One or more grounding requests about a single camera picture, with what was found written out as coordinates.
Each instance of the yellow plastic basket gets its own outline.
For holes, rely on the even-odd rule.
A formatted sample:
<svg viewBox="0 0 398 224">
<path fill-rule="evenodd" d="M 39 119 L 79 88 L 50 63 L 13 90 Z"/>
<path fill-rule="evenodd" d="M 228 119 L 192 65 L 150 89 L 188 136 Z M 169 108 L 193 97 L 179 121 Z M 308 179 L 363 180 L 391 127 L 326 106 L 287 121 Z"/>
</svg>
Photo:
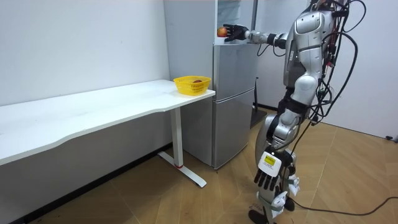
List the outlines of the yellow plastic basket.
<svg viewBox="0 0 398 224">
<path fill-rule="evenodd" d="M 209 87 L 211 78 L 208 77 L 199 77 L 199 76 L 187 76 L 175 78 L 174 82 L 177 86 L 178 92 L 190 95 L 197 96 L 206 92 Z"/>
</svg>

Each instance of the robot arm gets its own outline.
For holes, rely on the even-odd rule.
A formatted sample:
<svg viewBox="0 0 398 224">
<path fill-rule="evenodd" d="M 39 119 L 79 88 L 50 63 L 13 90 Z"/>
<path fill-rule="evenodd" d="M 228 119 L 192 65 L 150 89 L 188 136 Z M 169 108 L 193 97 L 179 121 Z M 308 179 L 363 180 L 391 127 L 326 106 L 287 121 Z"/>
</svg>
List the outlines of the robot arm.
<svg viewBox="0 0 398 224">
<path fill-rule="evenodd" d="M 224 24 L 227 28 L 227 38 L 225 42 L 233 40 L 249 39 L 254 44 L 271 44 L 273 46 L 285 49 L 287 34 L 271 34 L 265 32 L 250 31 L 248 28 L 240 25 Z"/>
</svg>

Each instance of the wooden floor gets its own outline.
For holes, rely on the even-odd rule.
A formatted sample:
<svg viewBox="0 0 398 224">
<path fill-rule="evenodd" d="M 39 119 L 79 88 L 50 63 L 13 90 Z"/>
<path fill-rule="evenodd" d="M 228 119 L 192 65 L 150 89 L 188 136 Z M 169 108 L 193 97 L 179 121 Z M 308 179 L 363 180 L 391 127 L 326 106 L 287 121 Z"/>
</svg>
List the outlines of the wooden floor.
<svg viewBox="0 0 398 224">
<path fill-rule="evenodd" d="M 259 127 L 251 130 L 248 146 L 218 171 L 184 154 L 185 165 L 207 181 L 203 189 L 154 157 L 33 223 L 251 223 L 248 211 L 261 208 L 252 181 Z M 363 213 L 398 195 L 398 144 L 319 124 L 308 129 L 296 153 L 302 189 L 296 200 L 302 205 Z M 398 224 L 398 200 L 366 217 L 297 208 L 277 222 Z"/>
</svg>

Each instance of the silver refrigerator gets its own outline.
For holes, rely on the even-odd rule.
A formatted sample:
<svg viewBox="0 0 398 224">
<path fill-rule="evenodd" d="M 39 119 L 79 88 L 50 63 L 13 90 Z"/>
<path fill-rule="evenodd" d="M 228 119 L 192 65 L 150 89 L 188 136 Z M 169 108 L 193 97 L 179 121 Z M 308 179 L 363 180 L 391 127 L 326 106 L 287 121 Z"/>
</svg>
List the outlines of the silver refrigerator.
<svg viewBox="0 0 398 224">
<path fill-rule="evenodd" d="M 171 79 L 212 79 L 213 98 L 181 107 L 183 149 L 215 169 L 248 143 L 258 45 L 215 37 L 223 23 L 251 26 L 255 1 L 165 1 Z M 195 33 L 184 27 L 195 28 Z"/>
<path fill-rule="evenodd" d="M 258 45 L 215 45 L 213 99 L 182 107 L 183 148 L 220 168 L 248 143 Z"/>
</svg>

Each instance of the white desk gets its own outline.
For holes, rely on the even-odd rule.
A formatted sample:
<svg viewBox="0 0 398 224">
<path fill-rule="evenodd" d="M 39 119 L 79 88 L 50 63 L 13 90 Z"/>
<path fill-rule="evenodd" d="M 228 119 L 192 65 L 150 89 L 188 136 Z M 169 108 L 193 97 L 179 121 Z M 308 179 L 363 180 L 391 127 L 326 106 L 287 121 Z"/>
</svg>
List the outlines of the white desk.
<svg viewBox="0 0 398 224">
<path fill-rule="evenodd" d="M 194 180 L 183 166 L 180 107 L 215 95 L 179 94 L 174 82 L 156 80 L 44 100 L 0 106 L 0 165 L 52 149 L 67 140 L 151 113 L 171 110 L 174 158 L 159 155 Z"/>
</svg>

